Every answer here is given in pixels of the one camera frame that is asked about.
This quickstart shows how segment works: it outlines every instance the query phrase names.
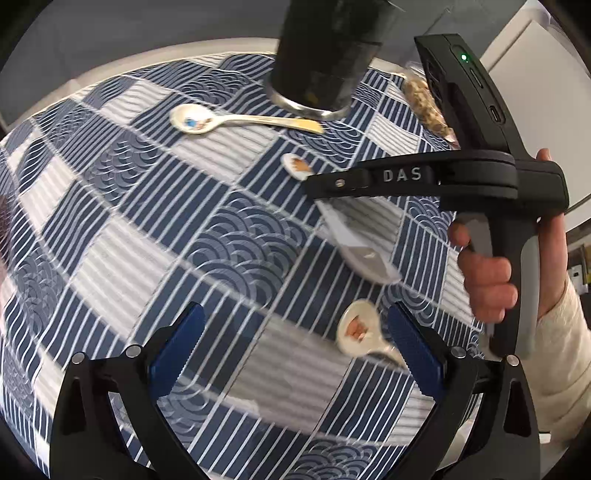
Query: metal cup base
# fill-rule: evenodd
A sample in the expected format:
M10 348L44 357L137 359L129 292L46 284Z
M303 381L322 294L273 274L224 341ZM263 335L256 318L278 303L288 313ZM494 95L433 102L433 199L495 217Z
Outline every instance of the metal cup base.
M269 100L271 100L271 102L273 102L275 105L278 105L288 112L294 113L298 116L303 116L305 118L310 118L312 120L318 120L321 122L340 120L341 118L345 118L349 113L349 110L351 110L350 104L336 111L320 110L306 105L301 105L300 103L294 102L293 100L289 100L289 98L286 98L277 92L271 86L271 82L269 80L265 82L265 91L269 97Z

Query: striped tablecloth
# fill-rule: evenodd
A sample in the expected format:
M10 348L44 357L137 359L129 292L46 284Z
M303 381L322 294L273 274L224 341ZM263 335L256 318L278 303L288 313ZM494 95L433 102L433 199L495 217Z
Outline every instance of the striped tablecloth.
M270 54L157 64L85 88L0 142L0 408L48 473L51 418L77 351L120 354L190 300L208 316L174 391L159 401L212 477L377 480L432 406L407 372L352 359L334 343L355 299L405 301L449 344L472 352L474 322L446 229L422 197L340 199L350 224L391 256L382 287L343 263L313 202L281 168L317 172L446 143L423 129L399 76L368 70L352 110L324 135L263 126L200 137L168 121L181 103L291 116L262 80ZM112 397L131 455L149 460Z

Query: black tumbler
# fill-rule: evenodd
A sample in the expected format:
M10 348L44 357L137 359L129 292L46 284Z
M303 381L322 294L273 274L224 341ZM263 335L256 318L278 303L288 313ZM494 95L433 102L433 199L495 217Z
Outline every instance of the black tumbler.
M267 81L271 100L315 120L346 116L397 11L388 0L291 0Z

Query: white sleeve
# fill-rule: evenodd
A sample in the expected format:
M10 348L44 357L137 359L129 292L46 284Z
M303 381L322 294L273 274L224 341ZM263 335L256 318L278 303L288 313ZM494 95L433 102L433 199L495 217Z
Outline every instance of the white sleeve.
M568 277L560 301L538 321L523 367L539 430L553 442L574 438L591 412L591 332Z

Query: table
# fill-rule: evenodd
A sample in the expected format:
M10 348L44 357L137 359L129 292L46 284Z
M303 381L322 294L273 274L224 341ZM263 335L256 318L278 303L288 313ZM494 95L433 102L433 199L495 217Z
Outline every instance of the table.
M334 343L355 299L403 300L449 345L478 354L448 245L453 219L423 197L334 200L403 281L379 286L343 263L313 202L281 168L320 173L440 150L404 102L403 78L369 69L349 116L324 135L263 126L188 137L170 109L291 116L262 86L270 54L220 53L147 66L85 88L0 142L9 225L0 250L0 409L48 473L51 417L77 351L120 354L190 300L208 317L173 392L159 400L212 478L377 480L428 414L412 377ZM131 455L148 458L112 396Z

